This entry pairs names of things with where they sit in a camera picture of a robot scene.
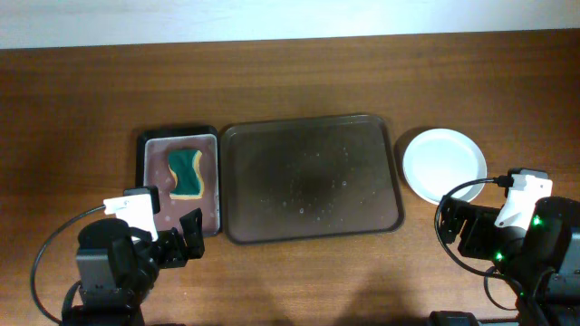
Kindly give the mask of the green yellow sponge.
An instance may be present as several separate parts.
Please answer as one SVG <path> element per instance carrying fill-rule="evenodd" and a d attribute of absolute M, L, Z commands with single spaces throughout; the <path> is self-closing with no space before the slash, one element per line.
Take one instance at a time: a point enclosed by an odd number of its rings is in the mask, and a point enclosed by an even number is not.
<path fill-rule="evenodd" d="M 173 150 L 168 155 L 169 172 L 175 186 L 169 192 L 173 200 L 201 199 L 205 183 L 200 172 L 203 153 L 198 149 Z"/>

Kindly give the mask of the white plate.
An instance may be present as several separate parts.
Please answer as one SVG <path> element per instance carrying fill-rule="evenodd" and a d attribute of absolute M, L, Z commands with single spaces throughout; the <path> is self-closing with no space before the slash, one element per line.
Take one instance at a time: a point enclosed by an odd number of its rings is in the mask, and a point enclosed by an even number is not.
<path fill-rule="evenodd" d="M 404 150 L 402 172 L 417 196 L 437 205 L 452 188 L 486 178 L 488 167 L 468 136 L 453 129 L 428 129 Z"/>

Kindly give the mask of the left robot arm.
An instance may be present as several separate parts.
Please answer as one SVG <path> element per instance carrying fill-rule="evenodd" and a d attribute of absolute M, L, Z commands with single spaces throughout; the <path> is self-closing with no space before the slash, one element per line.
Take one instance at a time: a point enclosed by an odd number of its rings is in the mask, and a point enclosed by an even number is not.
<path fill-rule="evenodd" d="M 197 208 L 154 240 L 148 231 L 117 218 L 93 222 L 78 235 L 81 280 L 62 307 L 62 325 L 130 326 L 145 323 L 141 304 L 160 270 L 181 268 L 205 252 L 202 211 Z"/>

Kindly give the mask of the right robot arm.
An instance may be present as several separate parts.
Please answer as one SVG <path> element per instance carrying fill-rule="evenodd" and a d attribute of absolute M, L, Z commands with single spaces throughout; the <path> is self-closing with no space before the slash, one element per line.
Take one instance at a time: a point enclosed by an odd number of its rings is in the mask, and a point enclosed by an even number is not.
<path fill-rule="evenodd" d="M 463 257 L 489 261 L 478 274 L 509 284 L 524 325 L 579 323 L 579 203 L 544 197 L 532 205 L 527 229 L 495 225 L 497 208 L 448 199 L 436 211 L 444 247 L 457 237 Z"/>

